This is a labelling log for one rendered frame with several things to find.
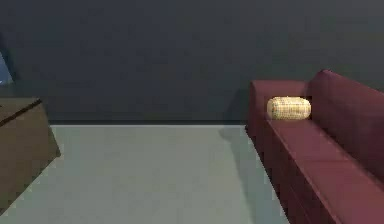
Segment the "brown wooden cabinet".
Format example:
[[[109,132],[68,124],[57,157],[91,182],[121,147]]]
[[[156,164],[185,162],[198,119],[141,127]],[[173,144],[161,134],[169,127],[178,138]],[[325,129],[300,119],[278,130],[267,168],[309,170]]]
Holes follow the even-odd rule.
[[[0,98],[0,216],[60,156],[39,98]]]

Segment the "yellow checked roll cushion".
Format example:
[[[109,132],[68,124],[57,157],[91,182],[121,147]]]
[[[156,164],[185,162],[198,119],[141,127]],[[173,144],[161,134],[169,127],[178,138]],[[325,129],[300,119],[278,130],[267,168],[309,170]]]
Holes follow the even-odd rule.
[[[267,102],[266,112],[274,120],[303,120],[311,115],[311,103],[301,97],[273,97]]]

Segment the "dark red sofa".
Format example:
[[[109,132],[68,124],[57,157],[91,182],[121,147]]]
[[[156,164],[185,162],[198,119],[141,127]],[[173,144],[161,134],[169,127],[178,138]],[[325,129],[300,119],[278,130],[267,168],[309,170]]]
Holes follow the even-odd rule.
[[[312,113],[273,120],[267,102]],[[254,80],[246,132],[290,224],[384,224],[384,93],[330,70],[310,81]]]

